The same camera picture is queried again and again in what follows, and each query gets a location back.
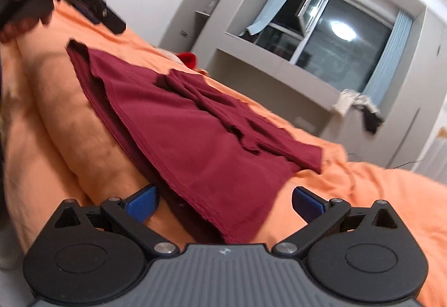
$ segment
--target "orange blanket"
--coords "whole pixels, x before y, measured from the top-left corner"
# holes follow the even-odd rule
[[[125,198],[147,184],[84,96],[65,51],[69,38],[160,73],[172,68],[191,72],[130,30],[113,36],[65,4],[57,5],[50,28],[39,27],[2,47],[4,187],[25,250],[61,200],[76,198],[81,204],[98,204],[112,196]],[[271,247],[305,224],[291,206],[296,185],[326,199],[344,198],[353,206],[370,206],[376,199],[386,199],[429,260],[429,276],[419,300],[430,307],[447,305],[443,293],[447,285],[445,186],[407,171],[348,162],[340,145],[296,129],[253,100],[210,78],[206,81],[246,102],[296,140],[324,149],[322,174],[301,171],[291,178],[252,242]],[[180,246],[193,242],[163,200],[147,225]]]

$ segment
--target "maroon garment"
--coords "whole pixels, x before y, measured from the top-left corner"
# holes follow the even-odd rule
[[[99,92],[91,88],[104,86],[121,121],[108,128],[115,134],[124,125],[140,150],[129,156],[139,164],[133,157],[143,154],[226,242],[247,243],[256,235],[294,173],[320,172],[321,148],[295,141],[246,104],[207,85],[201,75],[177,70],[161,75],[95,49],[79,55],[86,53],[82,48],[71,42],[68,53],[99,116],[110,122],[98,109],[102,101],[92,99]],[[86,81],[85,69],[93,81]]]

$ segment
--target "blue gripper pad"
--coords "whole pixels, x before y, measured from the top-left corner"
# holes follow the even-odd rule
[[[126,212],[139,222],[144,222],[157,210],[159,197],[156,187],[150,184],[124,201]]]
[[[324,203],[321,203],[321,201],[312,198],[310,195],[305,193],[302,188],[297,187],[293,190],[293,209],[308,224],[325,212],[325,205]]]

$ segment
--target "metal screw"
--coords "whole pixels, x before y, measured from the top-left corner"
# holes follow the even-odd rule
[[[159,242],[155,244],[154,250],[160,254],[172,254],[175,252],[176,246],[171,242]]]
[[[298,250],[298,247],[292,242],[280,242],[275,249],[281,254],[293,254]]]

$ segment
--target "window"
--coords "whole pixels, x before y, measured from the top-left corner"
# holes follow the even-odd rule
[[[391,29],[345,0],[287,0],[259,35],[245,37],[334,88],[362,92]]]

